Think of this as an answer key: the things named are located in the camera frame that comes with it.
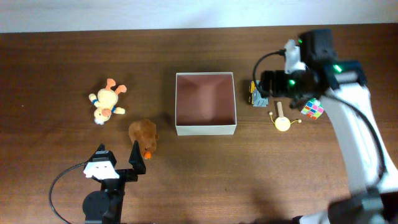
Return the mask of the yellow duck plush toy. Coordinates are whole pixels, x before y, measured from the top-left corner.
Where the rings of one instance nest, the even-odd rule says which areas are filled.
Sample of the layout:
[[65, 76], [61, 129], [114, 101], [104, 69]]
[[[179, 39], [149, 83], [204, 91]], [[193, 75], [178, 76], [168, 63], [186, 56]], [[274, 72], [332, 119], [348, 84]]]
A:
[[119, 94], [127, 92], [125, 85], [119, 85], [115, 90], [116, 81], [112, 78], [106, 80], [106, 86], [100, 89], [97, 94], [89, 94], [89, 100], [96, 107], [94, 111], [94, 122], [98, 125], [104, 125], [113, 114], [125, 114], [126, 110], [118, 107]]

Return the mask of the yellow wooden rattle drum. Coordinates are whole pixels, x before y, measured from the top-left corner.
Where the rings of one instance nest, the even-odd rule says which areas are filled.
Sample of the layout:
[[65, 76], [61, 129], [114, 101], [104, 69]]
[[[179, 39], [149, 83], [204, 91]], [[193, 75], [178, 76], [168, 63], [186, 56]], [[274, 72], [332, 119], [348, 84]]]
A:
[[277, 108], [277, 116], [274, 118], [273, 117], [273, 112], [269, 112], [269, 117], [271, 119], [271, 122], [275, 126], [275, 128], [280, 131], [280, 132], [286, 132], [290, 129], [291, 125], [294, 123], [301, 123], [301, 119], [295, 119], [295, 120], [290, 120], [288, 119], [283, 111], [283, 106], [280, 101], [276, 103], [276, 108]]

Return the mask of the colourful puzzle cube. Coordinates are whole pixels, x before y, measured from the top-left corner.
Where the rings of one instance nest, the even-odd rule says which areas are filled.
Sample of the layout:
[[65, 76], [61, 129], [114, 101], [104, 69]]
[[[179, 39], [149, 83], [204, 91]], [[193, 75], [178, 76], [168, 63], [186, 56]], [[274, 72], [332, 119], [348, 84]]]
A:
[[324, 112], [324, 108], [319, 100], [312, 98], [308, 100], [304, 107], [301, 109], [301, 113], [311, 119], [318, 119]]

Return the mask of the brown plush toy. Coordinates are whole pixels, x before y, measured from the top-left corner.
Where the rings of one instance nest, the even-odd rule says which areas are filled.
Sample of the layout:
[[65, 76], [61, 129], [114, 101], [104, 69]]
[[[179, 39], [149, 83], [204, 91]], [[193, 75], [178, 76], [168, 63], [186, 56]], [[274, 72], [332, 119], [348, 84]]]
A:
[[141, 156], [147, 160], [151, 159], [159, 140], [155, 123], [149, 119], [134, 121], [130, 124], [128, 131], [131, 142], [133, 144], [135, 141], [139, 143]]

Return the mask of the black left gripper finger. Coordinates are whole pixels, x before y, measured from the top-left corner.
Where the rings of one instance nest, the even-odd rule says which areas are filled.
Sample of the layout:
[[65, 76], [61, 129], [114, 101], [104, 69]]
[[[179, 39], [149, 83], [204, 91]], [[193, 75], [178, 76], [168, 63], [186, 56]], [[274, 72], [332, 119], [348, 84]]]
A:
[[108, 151], [104, 144], [100, 144], [95, 153], [88, 159], [88, 162], [103, 162], [110, 161], [115, 166], [116, 158], [112, 151]]
[[146, 165], [141, 155], [138, 141], [134, 141], [132, 151], [129, 157], [129, 163], [136, 174], [145, 174]]

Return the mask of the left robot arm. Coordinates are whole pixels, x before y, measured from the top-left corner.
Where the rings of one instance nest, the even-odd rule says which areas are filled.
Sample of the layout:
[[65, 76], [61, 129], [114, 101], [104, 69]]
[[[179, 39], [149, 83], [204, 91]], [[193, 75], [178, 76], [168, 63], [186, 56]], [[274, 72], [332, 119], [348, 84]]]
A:
[[112, 151], [100, 144], [88, 159], [83, 173], [87, 178], [101, 184], [101, 188], [88, 194], [82, 205], [85, 223], [120, 223], [125, 195], [125, 185], [136, 182], [139, 175], [146, 173], [139, 143], [134, 141], [129, 157], [130, 169], [115, 169], [117, 160]]

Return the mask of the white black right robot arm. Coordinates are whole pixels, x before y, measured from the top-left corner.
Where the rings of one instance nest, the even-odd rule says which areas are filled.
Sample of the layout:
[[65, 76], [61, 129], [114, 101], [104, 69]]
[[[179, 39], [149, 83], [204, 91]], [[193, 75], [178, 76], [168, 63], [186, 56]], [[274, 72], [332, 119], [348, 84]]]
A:
[[377, 128], [367, 79], [358, 61], [337, 57], [329, 29], [304, 32], [277, 51], [283, 70], [253, 77], [263, 97], [286, 97], [290, 107], [316, 98], [340, 145], [350, 195], [293, 223], [396, 223], [397, 168]]

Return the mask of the white cardboard box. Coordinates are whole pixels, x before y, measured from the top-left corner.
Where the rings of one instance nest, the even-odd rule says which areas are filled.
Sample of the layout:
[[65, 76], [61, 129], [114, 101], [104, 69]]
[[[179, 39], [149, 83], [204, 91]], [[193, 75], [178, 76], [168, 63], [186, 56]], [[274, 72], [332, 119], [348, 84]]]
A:
[[175, 127], [179, 136], [233, 135], [236, 115], [232, 72], [175, 75]]

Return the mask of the yellow grey toy truck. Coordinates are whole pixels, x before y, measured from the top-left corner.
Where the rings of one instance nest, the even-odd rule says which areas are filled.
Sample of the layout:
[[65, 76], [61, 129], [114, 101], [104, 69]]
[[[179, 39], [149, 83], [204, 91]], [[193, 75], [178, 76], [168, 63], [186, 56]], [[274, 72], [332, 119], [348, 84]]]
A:
[[268, 98], [263, 98], [260, 92], [257, 90], [253, 81], [251, 81], [249, 86], [249, 103], [253, 107], [267, 107], [269, 104]]

